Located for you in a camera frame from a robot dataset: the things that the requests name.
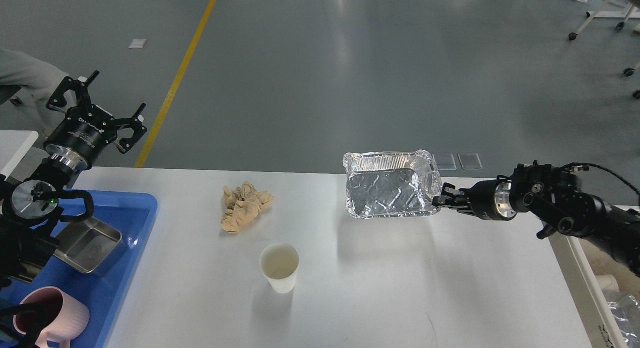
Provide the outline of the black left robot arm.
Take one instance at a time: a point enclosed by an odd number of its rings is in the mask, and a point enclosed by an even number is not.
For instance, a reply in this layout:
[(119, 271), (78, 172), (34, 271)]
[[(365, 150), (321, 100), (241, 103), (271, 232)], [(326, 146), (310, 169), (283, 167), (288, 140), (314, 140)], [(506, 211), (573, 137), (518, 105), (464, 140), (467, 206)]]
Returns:
[[(61, 80), (46, 107), (61, 109), (66, 92), (77, 106), (45, 141), (46, 157), (24, 181), (1, 177), (2, 347), (105, 347), (153, 229), (158, 202), (148, 193), (71, 189), (105, 147), (126, 153), (147, 132), (145, 104), (115, 118), (91, 101), (98, 74)], [(43, 325), (50, 304), (24, 301), (48, 285), (89, 311), (71, 340)]]

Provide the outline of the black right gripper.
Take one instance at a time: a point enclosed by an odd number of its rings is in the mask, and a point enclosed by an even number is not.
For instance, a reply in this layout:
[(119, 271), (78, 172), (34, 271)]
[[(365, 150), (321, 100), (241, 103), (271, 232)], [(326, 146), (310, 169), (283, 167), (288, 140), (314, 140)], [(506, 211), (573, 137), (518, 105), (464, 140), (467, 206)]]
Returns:
[(483, 220), (509, 221), (517, 215), (510, 202), (511, 188), (512, 182), (497, 179), (477, 182), (469, 189), (444, 182), (431, 204)]

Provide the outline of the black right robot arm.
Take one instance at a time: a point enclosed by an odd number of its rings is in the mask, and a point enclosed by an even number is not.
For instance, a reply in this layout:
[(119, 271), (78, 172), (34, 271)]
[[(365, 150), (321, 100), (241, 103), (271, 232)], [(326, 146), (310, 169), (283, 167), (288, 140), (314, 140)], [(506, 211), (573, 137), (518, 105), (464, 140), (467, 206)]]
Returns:
[(446, 207), (483, 220), (509, 221), (530, 212), (542, 222), (537, 238), (558, 233), (585, 239), (631, 273), (640, 272), (640, 219), (637, 209), (621, 209), (581, 190), (578, 171), (591, 163), (563, 166), (519, 164), (511, 175), (476, 182), (470, 188), (445, 183), (432, 198)]

